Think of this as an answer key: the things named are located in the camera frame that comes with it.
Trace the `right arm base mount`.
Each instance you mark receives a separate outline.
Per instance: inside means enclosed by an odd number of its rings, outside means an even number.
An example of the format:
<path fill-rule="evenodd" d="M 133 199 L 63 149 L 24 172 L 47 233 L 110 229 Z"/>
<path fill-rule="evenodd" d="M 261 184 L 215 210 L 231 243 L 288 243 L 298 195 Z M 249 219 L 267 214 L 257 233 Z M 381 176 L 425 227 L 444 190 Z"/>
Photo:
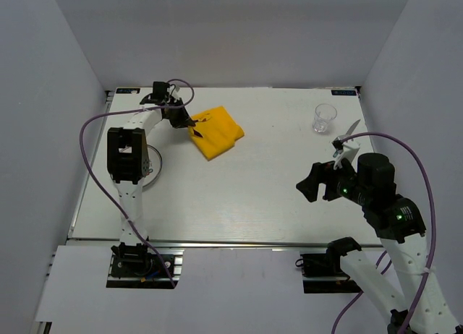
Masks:
<path fill-rule="evenodd" d="M 335 271 L 325 254 L 301 254 L 295 261 L 305 294 L 357 294 L 360 287 L 344 272 Z"/>

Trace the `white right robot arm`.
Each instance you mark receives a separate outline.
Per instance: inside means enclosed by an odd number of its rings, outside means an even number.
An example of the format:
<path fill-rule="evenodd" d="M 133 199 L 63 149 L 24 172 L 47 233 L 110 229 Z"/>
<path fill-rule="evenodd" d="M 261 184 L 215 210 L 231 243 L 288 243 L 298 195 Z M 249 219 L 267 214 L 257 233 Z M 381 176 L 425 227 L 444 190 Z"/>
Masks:
<path fill-rule="evenodd" d="M 309 202 L 343 197 L 362 208 L 396 271 L 396 290 L 367 260 L 352 237 L 328 244 L 327 268 L 335 275 L 348 275 L 372 301 L 386 321 L 388 333 L 461 333 L 462 324 L 451 313 L 436 276 L 427 267 L 426 227 L 419 209 L 410 199 L 397 194 L 395 168 L 381 154 L 366 153 L 357 159 L 314 163 L 307 178 L 296 188 Z"/>

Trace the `yellow printed cloth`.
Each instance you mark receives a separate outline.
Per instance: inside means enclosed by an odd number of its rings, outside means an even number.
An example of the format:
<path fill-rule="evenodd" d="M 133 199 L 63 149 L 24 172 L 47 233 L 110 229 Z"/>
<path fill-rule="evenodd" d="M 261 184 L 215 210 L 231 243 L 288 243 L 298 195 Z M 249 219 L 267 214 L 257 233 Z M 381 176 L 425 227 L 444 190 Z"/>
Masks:
<path fill-rule="evenodd" d="M 188 127 L 190 139 L 206 160 L 213 160 L 232 149 L 235 142 L 244 137 L 245 132 L 231 117 L 229 112 L 218 106 L 192 117 L 197 121 L 195 127 Z M 192 128 L 198 130 L 203 138 L 195 137 Z"/>

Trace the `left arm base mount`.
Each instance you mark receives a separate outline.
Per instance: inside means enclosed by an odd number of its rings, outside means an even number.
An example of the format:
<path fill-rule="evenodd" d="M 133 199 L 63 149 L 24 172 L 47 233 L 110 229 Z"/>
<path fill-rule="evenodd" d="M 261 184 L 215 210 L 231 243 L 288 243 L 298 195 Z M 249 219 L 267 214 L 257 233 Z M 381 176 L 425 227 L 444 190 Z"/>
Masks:
<path fill-rule="evenodd" d="M 174 289 L 182 271 L 181 252 L 161 254 L 144 244 L 111 247 L 107 288 Z"/>

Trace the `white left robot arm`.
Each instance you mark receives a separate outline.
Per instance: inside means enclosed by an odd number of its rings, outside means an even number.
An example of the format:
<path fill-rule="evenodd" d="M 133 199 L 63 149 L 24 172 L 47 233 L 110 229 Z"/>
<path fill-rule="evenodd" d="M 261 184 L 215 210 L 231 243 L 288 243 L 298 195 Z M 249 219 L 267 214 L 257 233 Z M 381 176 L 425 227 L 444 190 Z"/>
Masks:
<path fill-rule="evenodd" d="M 125 124 L 107 131 L 106 165 L 121 216 L 119 240 L 129 246 L 148 241 L 143 212 L 143 184 L 150 165 L 147 136 L 163 120 L 175 129 L 195 126 L 186 104 L 178 100 L 142 106 Z"/>

